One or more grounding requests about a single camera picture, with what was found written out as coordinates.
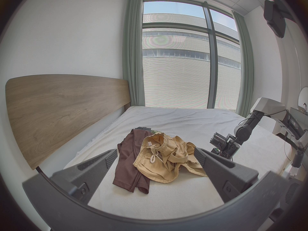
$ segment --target mirror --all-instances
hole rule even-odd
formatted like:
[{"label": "mirror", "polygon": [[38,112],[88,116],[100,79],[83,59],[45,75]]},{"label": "mirror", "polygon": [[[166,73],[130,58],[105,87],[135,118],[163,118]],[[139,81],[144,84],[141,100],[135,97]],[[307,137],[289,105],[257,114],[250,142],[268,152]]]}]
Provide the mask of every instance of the mirror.
[{"label": "mirror", "polygon": [[306,109],[304,103],[308,105],[308,87],[304,87],[298,97],[298,106]]}]

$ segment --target headboard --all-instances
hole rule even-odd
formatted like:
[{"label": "headboard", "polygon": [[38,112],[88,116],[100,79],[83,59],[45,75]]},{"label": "headboard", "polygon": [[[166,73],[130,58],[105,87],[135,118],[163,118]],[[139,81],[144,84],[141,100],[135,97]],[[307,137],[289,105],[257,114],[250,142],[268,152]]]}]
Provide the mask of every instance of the headboard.
[{"label": "headboard", "polygon": [[128,81],[88,75],[29,75],[6,83],[16,142],[35,169],[54,151],[130,102]]}]

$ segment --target curtain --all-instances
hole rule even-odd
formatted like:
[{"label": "curtain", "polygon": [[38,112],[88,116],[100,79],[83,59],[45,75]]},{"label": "curtain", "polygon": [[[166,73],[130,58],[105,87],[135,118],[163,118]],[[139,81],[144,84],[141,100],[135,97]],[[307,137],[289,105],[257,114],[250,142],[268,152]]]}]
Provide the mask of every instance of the curtain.
[{"label": "curtain", "polygon": [[253,92],[253,53],[249,32],[244,17],[233,11],[241,46],[241,88],[236,113],[247,117],[251,109]]},{"label": "curtain", "polygon": [[145,106],[142,68],[143,0],[128,0],[123,32],[123,79],[128,80],[131,106]]}]

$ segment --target building window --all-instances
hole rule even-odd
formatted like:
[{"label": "building window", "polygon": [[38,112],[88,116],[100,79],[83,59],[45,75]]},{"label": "building window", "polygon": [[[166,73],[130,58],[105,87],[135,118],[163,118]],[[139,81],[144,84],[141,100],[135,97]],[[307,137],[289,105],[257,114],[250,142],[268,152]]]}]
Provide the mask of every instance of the building window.
[{"label": "building window", "polygon": [[[241,83],[235,23],[222,13],[210,12],[218,55],[215,108],[235,111]],[[145,1],[142,48],[146,106],[208,107],[211,59],[202,6]]]}]

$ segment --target white bed sheet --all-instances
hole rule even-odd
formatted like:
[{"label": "white bed sheet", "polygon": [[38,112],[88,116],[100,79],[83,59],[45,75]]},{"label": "white bed sheet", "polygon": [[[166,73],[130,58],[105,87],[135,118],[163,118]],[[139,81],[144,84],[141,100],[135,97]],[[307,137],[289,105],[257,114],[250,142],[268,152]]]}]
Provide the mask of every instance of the white bed sheet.
[{"label": "white bed sheet", "polygon": [[[77,156],[66,165],[70,167],[92,158],[109,149],[117,148],[131,129],[148,127],[178,135],[197,147],[212,150],[210,139],[215,132],[227,136],[244,118],[220,109],[173,109],[152,107],[130,107],[121,117],[94,138]],[[291,146],[286,143],[286,153]],[[272,170],[280,173],[286,163],[284,141],[264,128],[256,126],[248,141],[235,154],[233,160],[256,169],[259,177]],[[138,219],[170,219],[199,214],[223,204],[213,184],[181,168],[179,176],[171,183],[150,181],[149,194],[134,193],[112,184],[118,158],[102,180],[89,202],[89,206]]]}]

